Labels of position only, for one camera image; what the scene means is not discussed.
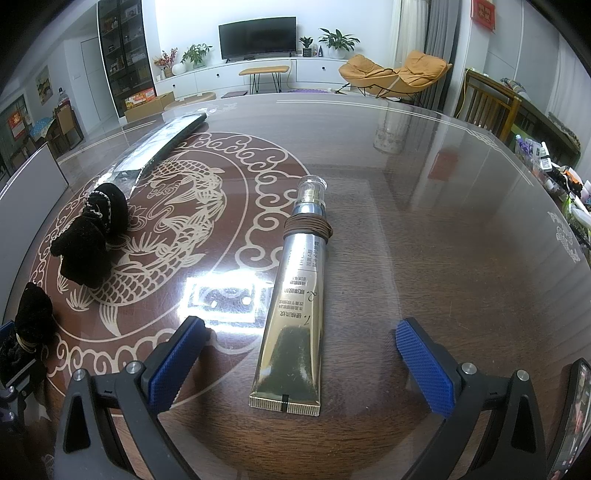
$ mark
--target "white door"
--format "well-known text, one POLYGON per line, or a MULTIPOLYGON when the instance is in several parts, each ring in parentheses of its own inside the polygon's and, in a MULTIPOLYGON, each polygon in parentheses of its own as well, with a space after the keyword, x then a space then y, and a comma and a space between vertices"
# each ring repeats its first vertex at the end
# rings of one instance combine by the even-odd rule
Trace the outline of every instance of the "white door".
POLYGON ((81 43, 82 45, 82 59, 84 60, 84 69, 88 77, 88 85, 90 86, 90 93, 95 102, 96 111, 99 114, 100 121, 103 122, 116 114, 115 105, 111 97, 111 90, 107 77, 105 75, 105 68, 103 66, 103 58, 100 54, 99 38, 91 38, 81 43))

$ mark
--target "metal screw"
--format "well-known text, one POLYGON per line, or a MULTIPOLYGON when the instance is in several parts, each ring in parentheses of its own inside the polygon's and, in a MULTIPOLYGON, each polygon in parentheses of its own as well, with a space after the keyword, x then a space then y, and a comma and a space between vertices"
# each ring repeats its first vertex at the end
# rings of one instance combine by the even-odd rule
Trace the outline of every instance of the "metal screw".
POLYGON ((129 374, 134 374, 137 373, 141 370, 142 368, 142 364, 141 362, 138 361, 133 361, 127 364, 127 367, 125 367, 125 369, 127 370, 127 373, 129 374))
POLYGON ((79 382, 80 380, 82 380, 84 377, 86 376, 86 371, 82 368, 79 368, 78 370, 76 370, 74 372, 74 374, 72 375, 72 378, 74 380, 76 380, 77 382, 79 382))
POLYGON ((530 375, 525 370, 518 370, 517 378, 519 378, 523 382, 527 382, 530 379, 530 375))
POLYGON ((462 371, 466 375, 474 375, 478 371, 478 369, 476 368, 476 365, 471 364, 470 362, 466 362, 462 364, 462 371))

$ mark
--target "white flower pot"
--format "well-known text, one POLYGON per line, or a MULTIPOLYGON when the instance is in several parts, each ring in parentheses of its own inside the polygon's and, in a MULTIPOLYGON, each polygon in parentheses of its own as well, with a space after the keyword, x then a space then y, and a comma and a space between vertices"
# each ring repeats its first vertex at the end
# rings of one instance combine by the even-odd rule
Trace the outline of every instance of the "white flower pot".
POLYGON ((346 54, 347 54, 347 51, 344 48, 329 47, 329 57, 331 59, 342 60, 345 58, 346 54))
POLYGON ((181 75, 187 71, 184 63, 173 65, 173 75, 181 75))

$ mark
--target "small bottle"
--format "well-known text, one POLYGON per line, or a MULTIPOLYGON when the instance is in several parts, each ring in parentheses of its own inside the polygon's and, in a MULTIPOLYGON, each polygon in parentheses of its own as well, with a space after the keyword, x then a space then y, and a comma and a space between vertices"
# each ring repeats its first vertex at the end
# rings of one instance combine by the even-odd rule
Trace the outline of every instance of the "small bottle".
POLYGON ((66 91, 60 87, 60 96, 57 98, 57 107, 61 108, 64 105, 72 106, 70 103, 70 97, 68 97, 66 91))

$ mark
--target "transparent cap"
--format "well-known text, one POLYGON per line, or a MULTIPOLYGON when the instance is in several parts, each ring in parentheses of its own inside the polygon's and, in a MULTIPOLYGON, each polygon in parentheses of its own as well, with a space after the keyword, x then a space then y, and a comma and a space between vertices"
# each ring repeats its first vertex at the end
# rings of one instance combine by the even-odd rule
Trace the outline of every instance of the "transparent cap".
POLYGON ((326 207, 324 203, 326 187, 326 182, 317 175, 302 177, 297 187, 297 200, 295 203, 310 202, 326 207))

